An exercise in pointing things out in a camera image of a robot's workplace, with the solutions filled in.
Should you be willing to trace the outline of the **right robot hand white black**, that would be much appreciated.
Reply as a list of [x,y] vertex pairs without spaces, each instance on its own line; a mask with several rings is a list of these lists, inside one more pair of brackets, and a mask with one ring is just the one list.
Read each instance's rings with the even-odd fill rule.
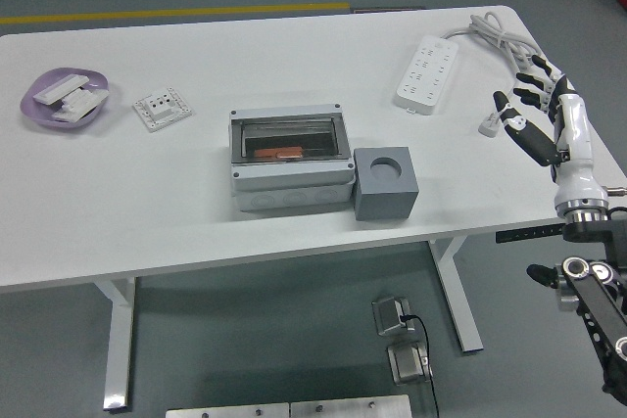
[[516,75],[522,84],[513,89],[520,101],[542,111],[554,127],[549,137],[525,118],[501,91],[493,94],[506,134],[529,157],[548,166],[557,185],[555,211],[565,218],[575,210],[602,214],[608,210],[607,191],[594,177],[591,125],[584,99],[567,76],[539,55],[531,62],[535,73]]

